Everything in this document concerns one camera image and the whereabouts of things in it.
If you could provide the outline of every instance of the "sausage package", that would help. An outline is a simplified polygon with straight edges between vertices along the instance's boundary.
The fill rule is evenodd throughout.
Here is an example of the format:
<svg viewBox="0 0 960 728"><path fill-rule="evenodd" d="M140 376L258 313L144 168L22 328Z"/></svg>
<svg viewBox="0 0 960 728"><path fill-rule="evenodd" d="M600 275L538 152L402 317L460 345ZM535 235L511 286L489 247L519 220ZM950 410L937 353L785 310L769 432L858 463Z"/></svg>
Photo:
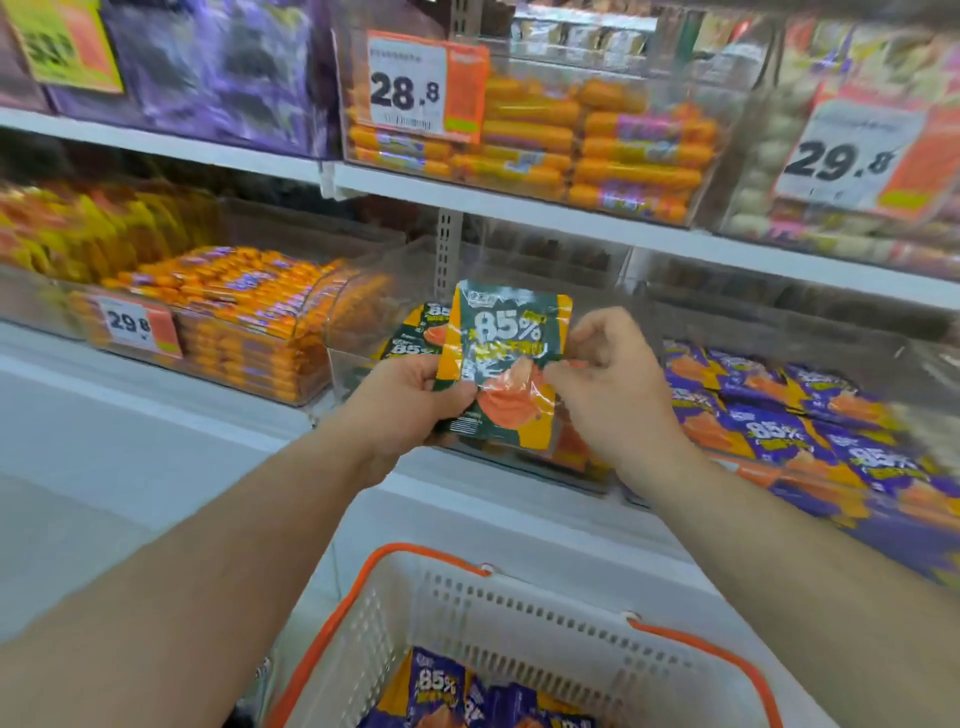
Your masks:
<svg viewBox="0 0 960 728"><path fill-rule="evenodd" d="M450 307L441 303L417 306L403 320L380 350L379 359L391 359L408 353L440 353L446 340Z"/></svg>
<svg viewBox="0 0 960 728"><path fill-rule="evenodd" d="M556 393L543 367L562 358L573 301L564 295L461 280L450 308L435 389L476 383L476 401L441 429L549 449Z"/></svg>

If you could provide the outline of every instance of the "forearm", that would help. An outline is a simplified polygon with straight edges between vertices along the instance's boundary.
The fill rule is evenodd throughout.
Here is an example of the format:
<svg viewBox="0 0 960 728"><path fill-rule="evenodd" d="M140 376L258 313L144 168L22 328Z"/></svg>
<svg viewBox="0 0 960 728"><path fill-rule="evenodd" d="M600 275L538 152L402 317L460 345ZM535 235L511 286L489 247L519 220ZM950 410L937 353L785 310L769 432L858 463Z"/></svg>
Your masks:
<svg viewBox="0 0 960 728"><path fill-rule="evenodd" d="M693 447L675 455L635 462L629 484L843 728L955 724L954 595Z"/></svg>
<svg viewBox="0 0 960 728"><path fill-rule="evenodd" d="M311 433L69 596L0 651L11 724L220 725L317 567L363 465L336 432Z"/></svg>

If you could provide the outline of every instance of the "hand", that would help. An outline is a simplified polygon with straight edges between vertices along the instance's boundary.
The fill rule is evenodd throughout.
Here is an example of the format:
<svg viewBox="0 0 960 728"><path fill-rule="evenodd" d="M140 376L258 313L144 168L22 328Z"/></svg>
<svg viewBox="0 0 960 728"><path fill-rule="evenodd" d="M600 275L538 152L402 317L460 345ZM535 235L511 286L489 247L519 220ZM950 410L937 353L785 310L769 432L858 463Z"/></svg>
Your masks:
<svg viewBox="0 0 960 728"><path fill-rule="evenodd" d="M544 371L546 380L577 432L621 477L627 478L625 470L648 475L671 459L699 455L674 417L657 358L625 309L590 312L567 337L566 354L589 366L554 362Z"/></svg>
<svg viewBox="0 0 960 728"><path fill-rule="evenodd" d="M347 403L324 421L345 447L356 449L364 486L381 482L400 455L427 442L439 420L457 417L473 402L473 382L432 391L439 362L435 354L381 361Z"/></svg>

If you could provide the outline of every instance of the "left hand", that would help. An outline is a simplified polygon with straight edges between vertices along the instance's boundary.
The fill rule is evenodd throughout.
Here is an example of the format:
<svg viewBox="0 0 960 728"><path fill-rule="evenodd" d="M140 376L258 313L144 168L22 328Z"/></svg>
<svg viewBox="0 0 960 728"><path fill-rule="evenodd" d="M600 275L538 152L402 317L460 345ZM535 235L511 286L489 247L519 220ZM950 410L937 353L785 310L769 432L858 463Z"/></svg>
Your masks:
<svg viewBox="0 0 960 728"><path fill-rule="evenodd" d="M432 391L439 363L436 354L381 361L347 403L324 421L357 453L364 487L381 482L400 455L425 444L439 420L457 417L473 402L477 388L469 381Z"/></svg>

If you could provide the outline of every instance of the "orange sausage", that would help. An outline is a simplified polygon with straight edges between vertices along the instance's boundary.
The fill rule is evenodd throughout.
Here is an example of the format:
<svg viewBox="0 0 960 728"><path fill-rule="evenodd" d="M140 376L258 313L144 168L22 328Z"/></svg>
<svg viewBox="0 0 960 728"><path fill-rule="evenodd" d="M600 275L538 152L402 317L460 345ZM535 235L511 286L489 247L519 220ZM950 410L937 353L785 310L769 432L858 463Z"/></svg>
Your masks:
<svg viewBox="0 0 960 728"><path fill-rule="evenodd" d="M667 164L704 169L713 160L706 144L672 144L668 141L620 141L608 136L588 136L584 157L611 159L628 164Z"/></svg>
<svg viewBox="0 0 960 728"><path fill-rule="evenodd" d="M580 108L575 101L532 96L516 101L488 101L484 115L500 121L574 127L580 120Z"/></svg>
<svg viewBox="0 0 960 728"><path fill-rule="evenodd" d="M650 184L666 189L696 189L704 176L695 169L664 167L659 164L621 164L605 159L583 158L573 171L577 183L603 184L604 182L629 182Z"/></svg>
<svg viewBox="0 0 960 728"><path fill-rule="evenodd" d="M643 113L647 110L647 95L642 89L625 84L590 79L580 89L580 103L603 111Z"/></svg>
<svg viewBox="0 0 960 728"><path fill-rule="evenodd" d="M573 153L573 131L519 121L485 121L483 143L569 156Z"/></svg>
<svg viewBox="0 0 960 728"><path fill-rule="evenodd" d="M573 160L566 155L554 155L548 152L529 152L525 149L512 149L511 147L497 147L492 144L469 144L468 151L472 155L480 157L489 157L491 159L503 159L505 161L518 162L533 167L553 167L560 172L568 172L573 166Z"/></svg>
<svg viewBox="0 0 960 728"><path fill-rule="evenodd" d="M465 175L473 177L494 177L504 182L525 182L537 186L559 186L564 175L559 170L547 166L531 166L502 159L475 157L473 155L455 155L451 166Z"/></svg>
<svg viewBox="0 0 960 728"><path fill-rule="evenodd" d="M717 123L713 119L673 119L664 116L595 111L584 125L587 136L612 136L623 141L669 141L713 144Z"/></svg>
<svg viewBox="0 0 960 728"><path fill-rule="evenodd" d="M349 137L358 147L407 157L446 161L453 154L453 145L445 141L427 141L405 133L382 132L370 127L352 127Z"/></svg>
<svg viewBox="0 0 960 728"><path fill-rule="evenodd" d="M592 184L574 184L568 200L571 205L588 209L605 209L647 220L680 225L686 219L686 205L680 200L646 195L641 190L610 190Z"/></svg>
<svg viewBox="0 0 960 728"><path fill-rule="evenodd" d="M428 175L430 177L443 177L449 179L450 165L443 161L434 161L433 159L417 159L416 157L406 157L397 155L393 152L375 152L371 149L357 147L353 150L354 156L367 164L376 164L381 167L391 167L400 169L404 172L417 172L418 174Z"/></svg>

